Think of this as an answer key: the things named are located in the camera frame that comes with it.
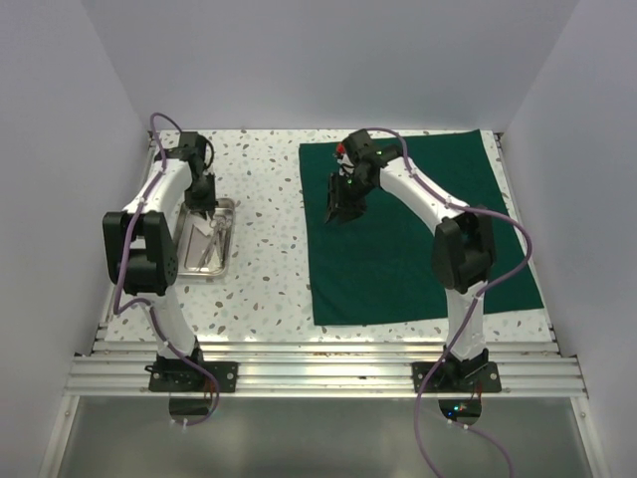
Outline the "steel scissors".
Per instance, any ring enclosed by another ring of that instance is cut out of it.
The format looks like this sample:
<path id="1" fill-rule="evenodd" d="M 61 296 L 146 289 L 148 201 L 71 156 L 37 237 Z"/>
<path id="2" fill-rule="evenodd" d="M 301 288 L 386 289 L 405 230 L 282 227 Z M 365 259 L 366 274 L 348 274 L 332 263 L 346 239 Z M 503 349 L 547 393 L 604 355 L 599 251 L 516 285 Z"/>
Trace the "steel scissors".
<path id="1" fill-rule="evenodd" d="M 209 238 L 209 242 L 207 246 L 205 247 L 205 249 L 203 250 L 202 255 L 199 258 L 199 261 L 196 266 L 197 270 L 201 270 L 203 267 L 205 267 L 209 263 L 215 249 L 217 248 L 217 243 L 220 241 L 220 238 L 223 233 L 225 221 L 223 219 L 212 219 L 211 221 L 215 222 L 214 233 Z"/>

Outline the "steel forceps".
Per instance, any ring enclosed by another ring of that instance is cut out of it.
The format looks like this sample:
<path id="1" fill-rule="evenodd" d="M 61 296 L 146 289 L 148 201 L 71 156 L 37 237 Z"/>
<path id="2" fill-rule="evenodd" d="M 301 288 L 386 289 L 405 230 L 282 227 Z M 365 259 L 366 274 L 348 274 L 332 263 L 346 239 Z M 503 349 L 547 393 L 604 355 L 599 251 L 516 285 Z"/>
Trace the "steel forceps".
<path id="1" fill-rule="evenodd" d="M 219 260 L 223 258 L 225 239 L 231 223 L 232 221 L 224 215 L 215 215 L 209 221 L 211 239 L 206 255 L 208 261 L 211 261 L 214 257 Z"/>

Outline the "steel tweezers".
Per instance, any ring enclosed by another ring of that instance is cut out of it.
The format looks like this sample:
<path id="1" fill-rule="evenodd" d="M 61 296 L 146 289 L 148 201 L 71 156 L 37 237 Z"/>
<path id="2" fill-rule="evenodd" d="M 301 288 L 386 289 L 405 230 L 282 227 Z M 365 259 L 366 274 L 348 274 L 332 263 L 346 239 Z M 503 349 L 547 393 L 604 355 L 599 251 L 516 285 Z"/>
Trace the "steel tweezers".
<path id="1" fill-rule="evenodd" d="M 209 238 L 210 237 L 202 235 L 198 230 L 193 231 L 186 246 L 184 257 L 185 268 L 196 269 L 199 258 L 209 242 Z"/>

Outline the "stainless steel tray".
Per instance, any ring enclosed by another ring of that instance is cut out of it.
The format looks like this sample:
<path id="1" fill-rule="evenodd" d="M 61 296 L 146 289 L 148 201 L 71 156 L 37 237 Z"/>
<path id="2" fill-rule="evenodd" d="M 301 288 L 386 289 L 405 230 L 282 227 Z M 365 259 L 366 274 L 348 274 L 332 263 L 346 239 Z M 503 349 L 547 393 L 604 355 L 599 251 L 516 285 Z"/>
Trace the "stainless steel tray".
<path id="1" fill-rule="evenodd" d="M 213 280 L 223 276 L 229 264 L 235 223 L 235 202 L 219 198 L 205 213 L 179 208 L 173 238 L 177 246 L 178 278 Z"/>

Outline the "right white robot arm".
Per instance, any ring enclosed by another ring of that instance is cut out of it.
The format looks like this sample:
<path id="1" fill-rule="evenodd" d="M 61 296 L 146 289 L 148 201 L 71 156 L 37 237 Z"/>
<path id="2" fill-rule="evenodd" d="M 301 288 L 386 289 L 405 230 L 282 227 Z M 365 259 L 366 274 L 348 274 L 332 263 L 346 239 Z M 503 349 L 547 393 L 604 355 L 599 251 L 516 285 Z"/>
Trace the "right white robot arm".
<path id="1" fill-rule="evenodd" d="M 466 390 L 489 362 L 479 291 L 496 262 L 491 218 L 457 200 L 428 177 L 409 156 L 404 138 L 381 146 L 366 129 L 349 134 L 337 147 L 338 171 L 327 183 L 325 220 L 347 222 L 366 211 L 374 189 L 393 195 L 433 235 L 432 272 L 446 290 L 449 333 L 443 351 L 443 377 Z"/>

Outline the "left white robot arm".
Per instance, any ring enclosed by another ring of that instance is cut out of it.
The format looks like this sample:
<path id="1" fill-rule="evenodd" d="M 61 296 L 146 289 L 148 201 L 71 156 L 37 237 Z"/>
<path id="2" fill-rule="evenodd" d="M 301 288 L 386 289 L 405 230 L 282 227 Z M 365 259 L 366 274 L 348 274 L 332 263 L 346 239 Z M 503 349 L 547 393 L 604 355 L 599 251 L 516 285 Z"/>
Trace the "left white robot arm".
<path id="1" fill-rule="evenodd" d="M 103 218 L 107 271 L 115 285 L 112 312 L 145 307 L 158 344 L 157 371 L 172 367 L 174 382 L 192 391 L 206 381 L 207 367 L 176 299 L 178 255 L 168 216 L 178 202 L 203 218 L 216 207 L 215 175 L 208 170 L 214 148 L 196 131 L 181 133 L 170 149 L 156 144 L 159 154 L 139 193 Z"/>

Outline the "green surgical drape cloth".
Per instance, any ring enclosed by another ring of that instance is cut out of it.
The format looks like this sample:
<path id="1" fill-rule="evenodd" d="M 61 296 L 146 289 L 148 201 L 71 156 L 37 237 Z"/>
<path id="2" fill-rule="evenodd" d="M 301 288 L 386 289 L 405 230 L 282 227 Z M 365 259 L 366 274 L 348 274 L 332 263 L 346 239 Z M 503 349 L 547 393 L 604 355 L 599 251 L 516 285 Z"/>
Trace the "green surgical drape cloth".
<path id="1" fill-rule="evenodd" d="M 480 131 L 410 136 L 410 157 L 438 185 L 472 206 L 507 210 Z M 299 148 L 310 285 L 318 326 L 372 326 L 444 319 L 445 290 L 431 269 L 433 236 L 401 201 L 375 189 L 360 218 L 326 222 L 333 143 Z"/>

